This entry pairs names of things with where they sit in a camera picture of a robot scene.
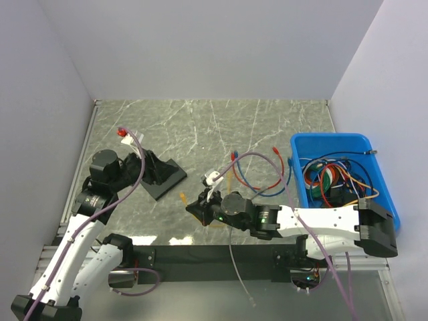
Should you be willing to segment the black network switch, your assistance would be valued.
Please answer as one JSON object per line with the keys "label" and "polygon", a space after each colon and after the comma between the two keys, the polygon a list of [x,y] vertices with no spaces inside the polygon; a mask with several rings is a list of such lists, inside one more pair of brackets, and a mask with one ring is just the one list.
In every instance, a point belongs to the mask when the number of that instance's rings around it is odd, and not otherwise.
{"label": "black network switch", "polygon": [[173,160],[160,160],[151,150],[143,150],[145,168],[140,184],[158,201],[187,178],[187,173]]}

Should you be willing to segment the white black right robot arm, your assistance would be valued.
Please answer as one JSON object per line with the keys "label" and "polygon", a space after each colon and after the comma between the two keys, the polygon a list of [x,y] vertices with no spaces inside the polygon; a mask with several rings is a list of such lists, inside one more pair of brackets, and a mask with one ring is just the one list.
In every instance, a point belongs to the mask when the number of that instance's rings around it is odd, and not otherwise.
{"label": "white black right robot arm", "polygon": [[371,199],[345,207],[293,209],[255,204],[238,192],[222,197],[219,191],[205,189],[185,209],[203,226],[217,220],[261,240],[304,235],[304,244],[294,250],[302,267],[358,248],[373,257],[398,255],[393,216]]}

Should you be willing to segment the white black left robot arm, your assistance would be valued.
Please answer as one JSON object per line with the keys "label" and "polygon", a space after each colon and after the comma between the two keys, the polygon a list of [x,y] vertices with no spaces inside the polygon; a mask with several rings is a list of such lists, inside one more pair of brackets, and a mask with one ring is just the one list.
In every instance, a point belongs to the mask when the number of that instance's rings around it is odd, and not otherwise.
{"label": "white black left robot arm", "polygon": [[118,192],[134,191],[144,175],[144,150],[120,160],[113,150],[92,159],[86,185],[76,197],[66,232],[40,279],[27,295],[18,295],[11,311],[18,320],[80,320],[84,301],[116,268],[133,271],[136,258],[131,238],[104,238],[88,264],[84,260],[122,202]]}

